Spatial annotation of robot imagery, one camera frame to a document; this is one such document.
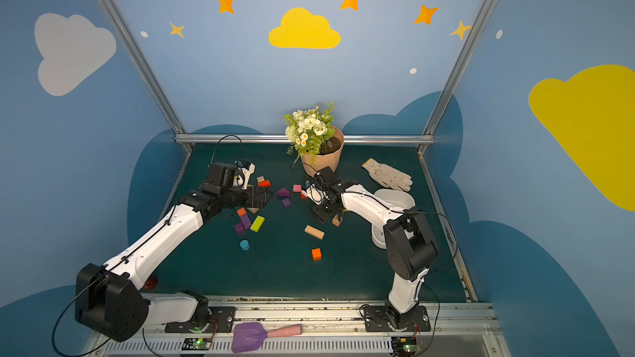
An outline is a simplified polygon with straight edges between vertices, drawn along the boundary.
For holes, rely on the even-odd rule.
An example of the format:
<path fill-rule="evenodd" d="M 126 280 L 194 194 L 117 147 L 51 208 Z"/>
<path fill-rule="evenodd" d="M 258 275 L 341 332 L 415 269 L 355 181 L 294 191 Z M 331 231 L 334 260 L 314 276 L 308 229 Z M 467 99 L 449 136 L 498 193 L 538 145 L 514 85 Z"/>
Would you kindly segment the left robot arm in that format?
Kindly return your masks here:
<path fill-rule="evenodd" d="M 146 234 L 101 266 L 84 266 L 76 278 L 76 322 L 117 342 L 159 324 L 206 330 L 211 322 L 206 297 L 193 292 L 157 297 L 142 289 L 183 241 L 223 210 L 264 208 L 269 203 L 271 191 L 249 183 L 255 169 L 248 160 L 211 163 L 206 180 L 182 196 Z"/>

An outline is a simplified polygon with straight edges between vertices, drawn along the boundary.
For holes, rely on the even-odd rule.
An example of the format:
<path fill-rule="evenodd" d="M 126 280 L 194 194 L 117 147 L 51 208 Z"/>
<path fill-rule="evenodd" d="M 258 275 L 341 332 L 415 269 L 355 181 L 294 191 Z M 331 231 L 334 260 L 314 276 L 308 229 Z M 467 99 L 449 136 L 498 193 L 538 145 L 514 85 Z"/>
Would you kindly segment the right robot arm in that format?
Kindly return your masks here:
<path fill-rule="evenodd" d="M 370 223 L 375 246 L 386 251 L 395 272 L 386 300 L 387 314 L 395 327 L 412 317 L 425 277 L 439 256 L 428 214 L 416 207 L 402 208 L 389 203 L 363 185 L 341 179 L 328 167 L 319 170 L 314 182 L 301 194 L 314 202 L 312 213 L 321 222 L 339 219 L 348 211 Z"/>

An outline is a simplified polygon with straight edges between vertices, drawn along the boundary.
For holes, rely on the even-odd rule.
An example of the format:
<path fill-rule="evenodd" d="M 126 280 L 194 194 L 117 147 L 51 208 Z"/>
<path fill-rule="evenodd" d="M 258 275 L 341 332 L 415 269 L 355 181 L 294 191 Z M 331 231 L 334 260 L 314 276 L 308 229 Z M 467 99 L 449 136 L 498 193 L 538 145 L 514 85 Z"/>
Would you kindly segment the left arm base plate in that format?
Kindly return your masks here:
<path fill-rule="evenodd" d="M 170 322 L 166 333 L 213 334 L 230 333 L 233 330 L 235 307 L 207 307 L 198 309 L 187 322 Z"/>

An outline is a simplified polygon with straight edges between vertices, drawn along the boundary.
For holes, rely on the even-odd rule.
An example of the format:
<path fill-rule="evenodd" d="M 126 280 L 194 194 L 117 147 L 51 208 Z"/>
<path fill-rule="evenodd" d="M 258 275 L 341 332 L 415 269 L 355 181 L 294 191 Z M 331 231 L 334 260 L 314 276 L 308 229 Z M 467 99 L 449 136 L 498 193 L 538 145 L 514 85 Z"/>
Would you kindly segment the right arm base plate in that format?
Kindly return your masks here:
<path fill-rule="evenodd" d="M 367 332 L 431 332 L 426 307 L 416 306 L 405 313 L 393 307 L 362 305 L 360 314 Z"/>

